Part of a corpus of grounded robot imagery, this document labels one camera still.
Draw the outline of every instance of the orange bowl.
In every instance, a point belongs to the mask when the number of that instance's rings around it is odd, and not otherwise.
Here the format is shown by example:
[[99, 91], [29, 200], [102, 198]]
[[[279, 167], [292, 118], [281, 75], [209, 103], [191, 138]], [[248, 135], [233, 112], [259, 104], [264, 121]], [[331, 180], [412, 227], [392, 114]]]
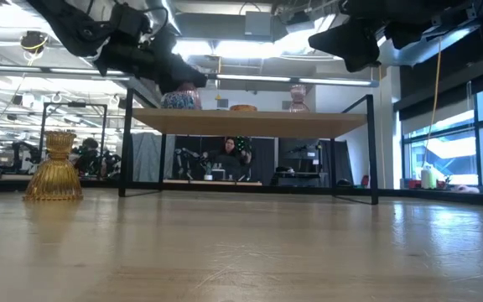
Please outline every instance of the orange bowl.
[[255, 106], [251, 106], [251, 105], [235, 105], [235, 106], [231, 106], [231, 111], [255, 112], [258, 110]]

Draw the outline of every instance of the black curtain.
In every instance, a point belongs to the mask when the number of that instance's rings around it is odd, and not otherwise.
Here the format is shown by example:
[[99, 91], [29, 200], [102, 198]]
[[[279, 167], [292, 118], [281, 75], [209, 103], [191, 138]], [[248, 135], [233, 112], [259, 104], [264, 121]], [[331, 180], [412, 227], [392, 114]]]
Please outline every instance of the black curtain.
[[251, 181], [260, 181], [269, 185], [275, 174], [275, 140], [269, 138], [253, 138]]
[[[331, 187], [331, 141], [320, 141], [322, 145], [322, 169], [327, 173], [325, 186]], [[348, 180], [353, 184], [350, 154], [347, 142], [335, 142], [336, 181]]]

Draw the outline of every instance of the white pillar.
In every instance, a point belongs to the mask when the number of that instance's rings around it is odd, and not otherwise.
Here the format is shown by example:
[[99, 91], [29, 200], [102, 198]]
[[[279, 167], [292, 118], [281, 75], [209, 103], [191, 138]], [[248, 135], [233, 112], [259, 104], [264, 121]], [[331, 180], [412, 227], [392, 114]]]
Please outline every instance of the white pillar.
[[400, 67], [390, 66], [379, 89], [374, 89], [377, 181], [381, 189], [399, 189], [402, 178], [402, 129], [392, 109], [400, 94]]

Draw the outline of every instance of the gold glass vase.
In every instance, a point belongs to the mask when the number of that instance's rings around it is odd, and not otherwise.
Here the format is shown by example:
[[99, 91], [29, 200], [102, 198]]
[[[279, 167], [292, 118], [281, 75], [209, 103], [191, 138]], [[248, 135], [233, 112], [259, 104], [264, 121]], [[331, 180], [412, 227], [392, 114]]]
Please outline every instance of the gold glass vase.
[[80, 180], [68, 160], [75, 134], [46, 132], [49, 158], [40, 166], [25, 191], [24, 200], [80, 200]]

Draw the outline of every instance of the amber glass vase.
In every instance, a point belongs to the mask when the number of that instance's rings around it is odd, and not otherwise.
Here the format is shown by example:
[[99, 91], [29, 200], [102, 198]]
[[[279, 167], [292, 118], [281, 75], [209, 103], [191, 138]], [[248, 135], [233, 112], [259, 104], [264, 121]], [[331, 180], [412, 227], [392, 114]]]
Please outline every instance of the amber glass vase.
[[75, 134], [46, 132], [49, 159], [44, 161], [29, 182], [24, 200], [80, 200], [80, 180], [68, 160]]

